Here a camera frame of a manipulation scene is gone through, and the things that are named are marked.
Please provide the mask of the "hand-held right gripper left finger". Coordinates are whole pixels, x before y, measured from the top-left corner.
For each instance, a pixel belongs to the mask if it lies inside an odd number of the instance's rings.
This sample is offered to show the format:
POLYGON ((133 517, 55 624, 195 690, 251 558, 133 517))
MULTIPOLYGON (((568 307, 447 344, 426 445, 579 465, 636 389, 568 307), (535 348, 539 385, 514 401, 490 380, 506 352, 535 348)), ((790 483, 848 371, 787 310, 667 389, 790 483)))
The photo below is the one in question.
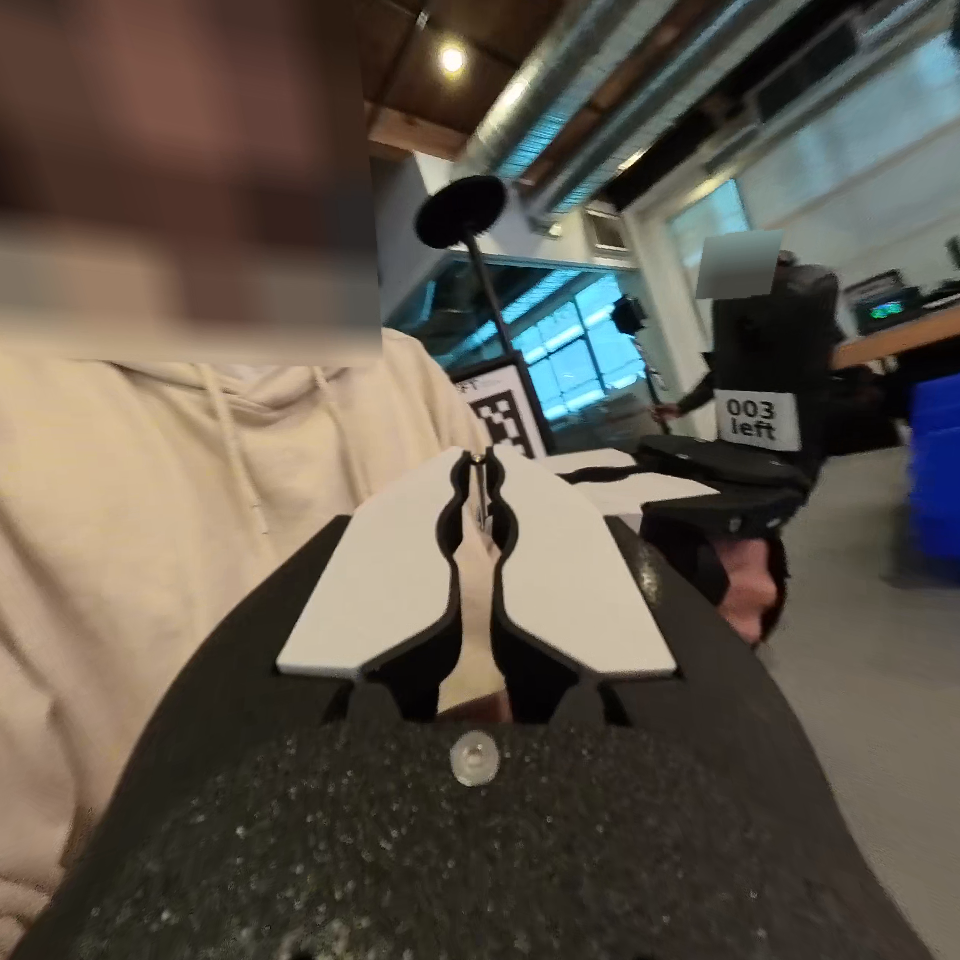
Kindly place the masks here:
POLYGON ((450 448, 348 519, 275 666, 296 678, 386 688, 431 722, 463 647, 461 577, 470 456, 450 448))

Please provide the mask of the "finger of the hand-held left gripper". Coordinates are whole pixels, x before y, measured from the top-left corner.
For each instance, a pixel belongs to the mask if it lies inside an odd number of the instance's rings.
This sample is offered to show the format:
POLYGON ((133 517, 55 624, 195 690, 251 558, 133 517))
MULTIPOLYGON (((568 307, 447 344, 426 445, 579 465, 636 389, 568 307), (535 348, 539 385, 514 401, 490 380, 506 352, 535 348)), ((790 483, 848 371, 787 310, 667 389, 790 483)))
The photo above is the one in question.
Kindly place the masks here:
POLYGON ((658 473, 631 474, 604 482, 573 485, 606 518, 641 519, 651 504, 690 498, 714 497, 719 490, 686 478, 658 473))
POLYGON ((632 455, 613 448, 559 454, 539 463, 565 482, 617 482, 640 472, 632 455))

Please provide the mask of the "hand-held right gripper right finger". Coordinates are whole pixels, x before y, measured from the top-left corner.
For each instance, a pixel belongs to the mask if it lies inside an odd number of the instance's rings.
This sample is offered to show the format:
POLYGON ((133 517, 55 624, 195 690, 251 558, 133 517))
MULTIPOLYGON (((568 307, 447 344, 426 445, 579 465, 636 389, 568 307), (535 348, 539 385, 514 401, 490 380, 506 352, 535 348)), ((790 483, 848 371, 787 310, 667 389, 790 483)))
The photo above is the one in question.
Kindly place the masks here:
POLYGON ((678 663, 601 510, 509 447, 485 456, 499 551, 491 652, 516 724, 548 724, 574 690, 674 680, 678 663))

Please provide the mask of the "blue plastic parts bin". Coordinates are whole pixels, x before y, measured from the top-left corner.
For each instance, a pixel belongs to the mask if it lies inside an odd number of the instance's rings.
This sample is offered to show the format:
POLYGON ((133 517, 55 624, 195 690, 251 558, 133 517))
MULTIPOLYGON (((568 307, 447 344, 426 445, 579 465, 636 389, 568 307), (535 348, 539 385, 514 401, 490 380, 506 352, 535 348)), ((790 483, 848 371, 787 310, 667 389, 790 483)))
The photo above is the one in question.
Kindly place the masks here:
POLYGON ((909 522, 926 557, 959 560, 959 375, 919 383, 913 393, 909 522))

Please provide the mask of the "person's left hand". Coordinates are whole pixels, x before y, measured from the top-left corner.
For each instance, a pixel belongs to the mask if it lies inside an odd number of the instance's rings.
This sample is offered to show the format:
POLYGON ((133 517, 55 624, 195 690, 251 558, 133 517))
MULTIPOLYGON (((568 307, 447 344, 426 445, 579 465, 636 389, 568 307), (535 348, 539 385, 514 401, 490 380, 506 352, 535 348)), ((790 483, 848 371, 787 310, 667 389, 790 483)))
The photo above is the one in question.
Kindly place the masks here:
POLYGON ((779 588, 772 572, 766 540, 716 540, 713 549, 726 573, 726 593, 717 611, 751 649, 764 642, 764 618, 778 604, 779 588))

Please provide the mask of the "person's right hand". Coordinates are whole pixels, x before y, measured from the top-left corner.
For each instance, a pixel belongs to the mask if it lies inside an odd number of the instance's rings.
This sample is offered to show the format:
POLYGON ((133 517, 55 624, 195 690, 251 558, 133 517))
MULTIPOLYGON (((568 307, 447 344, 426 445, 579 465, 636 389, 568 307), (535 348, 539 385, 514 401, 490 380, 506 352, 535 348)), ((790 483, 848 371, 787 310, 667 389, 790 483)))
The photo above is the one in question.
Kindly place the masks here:
POLYGON ((439 712, 435 722, 490 726, 512 724, 514 717, 508 692, 502 689, 439 712))

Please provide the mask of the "framed black-white marker sign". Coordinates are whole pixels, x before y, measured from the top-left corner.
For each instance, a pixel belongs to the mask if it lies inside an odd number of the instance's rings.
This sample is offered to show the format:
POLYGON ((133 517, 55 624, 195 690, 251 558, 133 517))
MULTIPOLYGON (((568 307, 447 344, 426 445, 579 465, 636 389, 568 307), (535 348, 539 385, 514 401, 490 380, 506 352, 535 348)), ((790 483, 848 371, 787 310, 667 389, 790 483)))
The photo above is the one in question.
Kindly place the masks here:
POLYGON ((553 455, 552 434, 522 359, 498 358, 450 378, 494 446, 515 447, 530 459, 553 455))

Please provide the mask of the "dark computer monitor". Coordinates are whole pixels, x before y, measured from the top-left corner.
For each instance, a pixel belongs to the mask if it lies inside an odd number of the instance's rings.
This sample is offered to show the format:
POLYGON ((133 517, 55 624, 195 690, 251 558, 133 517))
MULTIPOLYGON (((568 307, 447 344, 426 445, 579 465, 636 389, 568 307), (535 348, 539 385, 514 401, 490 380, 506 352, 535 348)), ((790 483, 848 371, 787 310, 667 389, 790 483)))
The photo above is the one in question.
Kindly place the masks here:
POLYGON ((916 311, 919 290, 900 270, 886 270, 846 287, 844 297, 861 337, 906 322, 916 311))

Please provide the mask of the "wooden workbench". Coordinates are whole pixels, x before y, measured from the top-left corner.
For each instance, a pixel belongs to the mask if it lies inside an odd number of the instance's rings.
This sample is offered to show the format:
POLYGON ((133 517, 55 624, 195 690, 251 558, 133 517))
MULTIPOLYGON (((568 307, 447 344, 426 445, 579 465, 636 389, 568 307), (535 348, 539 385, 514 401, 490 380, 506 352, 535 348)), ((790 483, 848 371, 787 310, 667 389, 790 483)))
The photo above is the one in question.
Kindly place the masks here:
POLYGON ((844 370, 879 363, 958 337, 959 304, 955 302, 919 319, 841 344, 834 351, 832 368, 844 370))

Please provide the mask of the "person's cream hoodie torso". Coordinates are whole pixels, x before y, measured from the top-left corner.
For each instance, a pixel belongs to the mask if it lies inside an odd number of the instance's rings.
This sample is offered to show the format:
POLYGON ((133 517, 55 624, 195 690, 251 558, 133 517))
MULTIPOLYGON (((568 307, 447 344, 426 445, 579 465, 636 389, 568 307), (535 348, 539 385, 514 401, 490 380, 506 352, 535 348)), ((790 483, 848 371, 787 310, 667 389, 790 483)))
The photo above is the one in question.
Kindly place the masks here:
POLYGON ((2 958, 222 620, 334 518, 450 448, 490 445, 393 330, 355 367, 2 351, 2 958))

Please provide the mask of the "black disc-topped stand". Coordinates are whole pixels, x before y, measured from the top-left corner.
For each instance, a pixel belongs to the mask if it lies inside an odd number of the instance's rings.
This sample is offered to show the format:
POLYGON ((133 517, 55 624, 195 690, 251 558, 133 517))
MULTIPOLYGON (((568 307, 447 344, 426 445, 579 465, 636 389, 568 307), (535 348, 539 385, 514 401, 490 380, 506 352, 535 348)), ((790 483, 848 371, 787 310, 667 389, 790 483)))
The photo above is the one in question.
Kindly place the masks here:
POLYGON ((525 371, 522 354, 513 346, 503 318, 494 277, 479 245, 504 212, 508 192, 501 179, 489 174, 451 181, 427 198, 414 221, 419 242, 436 251, 464 247, 473 286, 465 286, 440 321, 439 338, 446 370, 454 381, 477 378, 503 365, 525 371))

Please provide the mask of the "silver ventilation duct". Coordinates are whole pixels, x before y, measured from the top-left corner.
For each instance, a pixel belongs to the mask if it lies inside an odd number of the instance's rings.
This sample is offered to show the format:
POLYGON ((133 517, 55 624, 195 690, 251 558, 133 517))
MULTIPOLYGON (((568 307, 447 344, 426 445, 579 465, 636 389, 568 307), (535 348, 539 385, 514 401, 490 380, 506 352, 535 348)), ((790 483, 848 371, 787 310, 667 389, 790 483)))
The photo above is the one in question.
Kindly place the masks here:
POLYGON ((454 165, 518 182, 570 125, 590 125, 731 2, 567 2, 454 165))

